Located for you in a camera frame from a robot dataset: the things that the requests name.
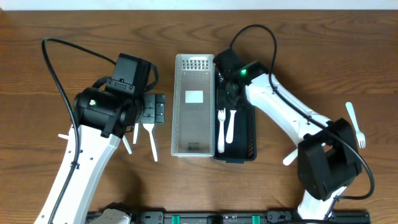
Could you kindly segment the black perforated plastic basket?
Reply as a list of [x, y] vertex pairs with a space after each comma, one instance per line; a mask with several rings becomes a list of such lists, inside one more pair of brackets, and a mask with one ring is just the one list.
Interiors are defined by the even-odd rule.
[[214, 159], [227, 163], [242, 164], [246, 161], [253, 161], [257, 156], [256, 148], [256, 120], [255, 109], [246, 102], [239, 102], [236, 106], [229, 102], [224, 87], [224, 80], [221, 74], [215, 72], [215, 113], [223, 108], [226, 109], [224, 131], [229, 128], [231, 112], [235, 110], [233, 141], [224, 144], [224, 152], [218, 151], [218, 144], [215, 143]]

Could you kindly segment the white perforated plastic basket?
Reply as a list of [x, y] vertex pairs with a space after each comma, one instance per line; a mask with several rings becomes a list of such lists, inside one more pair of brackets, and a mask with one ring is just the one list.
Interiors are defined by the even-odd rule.
[[212, 54], [175, 58], [171, 155], [212, 157], [215, 153], [215, 66]]

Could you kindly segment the white plastic fork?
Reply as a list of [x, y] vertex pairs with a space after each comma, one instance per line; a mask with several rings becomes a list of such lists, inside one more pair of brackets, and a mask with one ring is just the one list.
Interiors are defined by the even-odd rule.
[[355, 113], [353, 104], [352, 104], [352, 102], [347, 101], [345, 103], [345, 106], [346, 106], [346, 110], [349, 114], [349, 117], [351, 119], [351, 122], [353, 124], [354, 130], [355, 130], [358, 146], [360, 148], [365, 148], [366, 147], [366, 137], [365, 137], [364, 133], [360, 131], [360, 128], [358, 126], [358, 120], [356, 117], [356, 113]]
[[292, 151], [289, 155], [287, 155], [282, 163], [285, 166], [289, 166], [298, 156], [298, 149], [296, 148], [294, 151]]
[[218, 133], [218, 152], [224, 153], [224, 121], [226, 119], [226, 110], [222, 109], [218, 111], [218, 121], [219, 125], [219, 133]]

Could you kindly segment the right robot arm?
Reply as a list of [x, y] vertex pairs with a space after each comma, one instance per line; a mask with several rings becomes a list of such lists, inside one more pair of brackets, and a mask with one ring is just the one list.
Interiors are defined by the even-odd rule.
[[350, 123], [313, 111], [280, 85], [270, 69], [257, 61], [244, 63], [233, 49], [219, 53], [213, 62], [224, 80], [226, 105], [259, 108], [296, 145], [298, 178], [305, 189], [299, 218], [329, 220], [335, 203], [362, 172]]

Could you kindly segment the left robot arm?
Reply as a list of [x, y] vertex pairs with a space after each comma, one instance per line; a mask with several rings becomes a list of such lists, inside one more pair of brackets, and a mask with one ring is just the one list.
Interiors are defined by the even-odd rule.
[[128, 127], [148, 132], [165, 119], [165, 96], [151, 94], [157, 67], [120, 54], [113, 76], [97, 80], [75, 97], [65, 155], [36, 223], [84, 223], [109, 159], [124, 143]]

